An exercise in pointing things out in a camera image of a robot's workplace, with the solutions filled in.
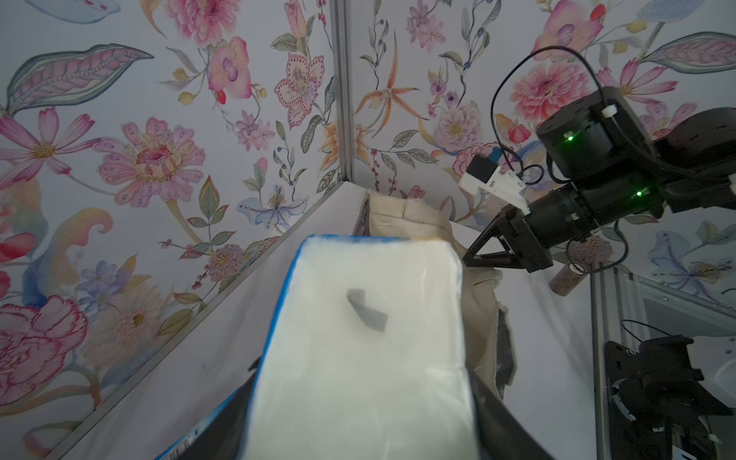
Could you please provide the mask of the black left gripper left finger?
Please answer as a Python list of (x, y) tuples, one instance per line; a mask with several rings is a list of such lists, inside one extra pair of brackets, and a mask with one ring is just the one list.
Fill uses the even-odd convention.
[(172, 459), (239, 459), (257, 367), (248, 380), (172, 445)]

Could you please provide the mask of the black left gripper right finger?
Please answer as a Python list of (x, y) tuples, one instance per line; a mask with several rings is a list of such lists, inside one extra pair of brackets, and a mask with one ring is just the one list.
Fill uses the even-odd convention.
[(481, 459), (552, 460), (553, 457), (523, 428), (504, 403), (468, 370), (475, 431)]

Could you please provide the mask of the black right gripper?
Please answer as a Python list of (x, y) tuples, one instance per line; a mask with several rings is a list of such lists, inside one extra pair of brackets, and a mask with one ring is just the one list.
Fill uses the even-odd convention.
[(468, 248), (469, 268), (516, 268), (529, 273), (550, 268), (550, 249), (583, 240), (592, 231), (632, 214), (663, 214), (664, 198), (639, 172), (625, 172), (595, 184), (569, 183), (535, 200), (527, 215), (505, 206)]

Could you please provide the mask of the white blue tissue cube pack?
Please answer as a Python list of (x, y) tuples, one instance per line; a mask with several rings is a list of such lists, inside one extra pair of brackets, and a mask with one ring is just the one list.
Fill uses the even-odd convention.
[(313, 235), (289, 268), (239, 459), (477, 459), (462, 266), (437, 238)]

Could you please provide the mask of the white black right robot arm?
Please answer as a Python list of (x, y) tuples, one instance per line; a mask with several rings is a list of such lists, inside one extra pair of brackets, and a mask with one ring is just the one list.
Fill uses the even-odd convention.
[(469, 268), (535, 272), (553, 263), (555, 245), (584, 241), (606, 224), (633, 214), (735, 206), (735, 110), (709, 109), (686, 118), (659, 140), (614, 87), (566, 105), (537, 135), (567, 183), (527, 202), (521, 180), (479, 155), (461, 178), (506, 206), (468, 248)]

